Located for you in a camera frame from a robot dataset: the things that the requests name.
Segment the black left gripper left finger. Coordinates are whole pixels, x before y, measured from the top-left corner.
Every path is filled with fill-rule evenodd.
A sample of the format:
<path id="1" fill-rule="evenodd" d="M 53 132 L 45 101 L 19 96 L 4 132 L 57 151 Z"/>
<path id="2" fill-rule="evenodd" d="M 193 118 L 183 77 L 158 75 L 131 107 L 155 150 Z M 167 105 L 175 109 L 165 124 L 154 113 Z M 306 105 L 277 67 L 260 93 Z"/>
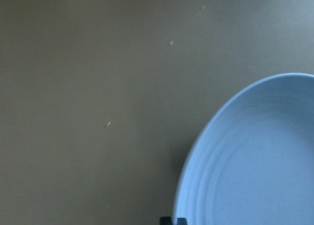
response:
<path id="1" fill-rule="evenodd" d="M 172 225 L 172 218 L 169 216 L 160 217 L 159 225 Z"/>

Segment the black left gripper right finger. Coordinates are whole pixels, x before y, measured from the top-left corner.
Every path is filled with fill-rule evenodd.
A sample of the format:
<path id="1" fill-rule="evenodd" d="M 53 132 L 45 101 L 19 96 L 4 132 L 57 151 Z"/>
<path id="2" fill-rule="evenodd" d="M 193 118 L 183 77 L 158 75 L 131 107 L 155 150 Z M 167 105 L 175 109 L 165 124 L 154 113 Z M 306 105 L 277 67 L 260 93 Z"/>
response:
<path id="1" fill-rule="evenodd" d="M 177 218 L 176 225 L 187 225 L 187 219 L 186 218 Z"/>

